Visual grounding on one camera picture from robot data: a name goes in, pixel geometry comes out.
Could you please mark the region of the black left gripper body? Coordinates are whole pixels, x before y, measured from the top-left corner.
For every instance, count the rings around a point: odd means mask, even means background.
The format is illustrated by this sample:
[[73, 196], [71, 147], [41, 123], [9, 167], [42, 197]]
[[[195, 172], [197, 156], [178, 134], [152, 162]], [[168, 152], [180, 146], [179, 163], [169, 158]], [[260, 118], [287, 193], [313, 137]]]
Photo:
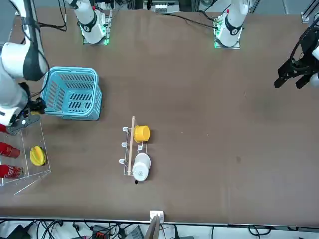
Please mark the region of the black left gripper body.
[[[317, 25], [308, 27], [300, 36], [298, 42], [294, 46], [289, 60], [294, 71], [308, 71], [317, 69], [317, 58], [313, 52], [319, 46], [319, 27]], [[302, 49], [302, 57], [299, 60], [294, 59], [294, 55], [298, 47]]]

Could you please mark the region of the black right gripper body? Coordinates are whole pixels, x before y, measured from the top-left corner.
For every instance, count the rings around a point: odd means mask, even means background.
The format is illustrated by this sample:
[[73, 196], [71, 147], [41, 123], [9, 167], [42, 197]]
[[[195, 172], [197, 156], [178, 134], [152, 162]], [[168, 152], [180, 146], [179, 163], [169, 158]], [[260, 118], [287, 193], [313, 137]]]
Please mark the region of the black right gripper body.
[[38, 97], [35, 101], [29, 98], [27, 105], [24, 109], [24, 114], [25, 115], [45, 114], [46, 108], [47, 108], [46, 102], [41, 97]]

